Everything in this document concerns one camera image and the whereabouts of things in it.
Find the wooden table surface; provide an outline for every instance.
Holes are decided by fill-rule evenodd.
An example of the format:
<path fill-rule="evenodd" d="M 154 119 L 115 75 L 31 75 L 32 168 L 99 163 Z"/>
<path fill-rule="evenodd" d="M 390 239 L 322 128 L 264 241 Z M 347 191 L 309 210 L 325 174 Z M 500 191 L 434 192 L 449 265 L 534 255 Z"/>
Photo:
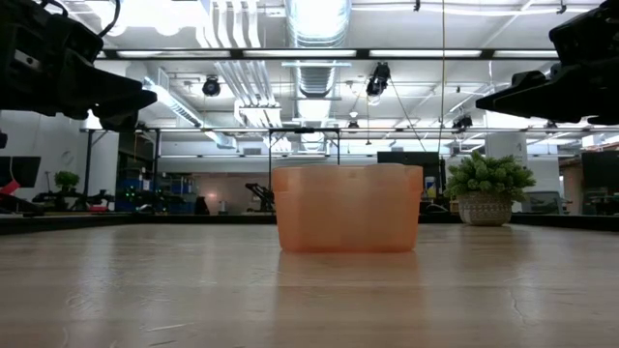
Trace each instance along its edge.
<path fill-rule="evenodd" d="M 0 237 L 0 347 L 617 347 L 619 235 L 423 225 L 286 254 L 275 226 Z"/>

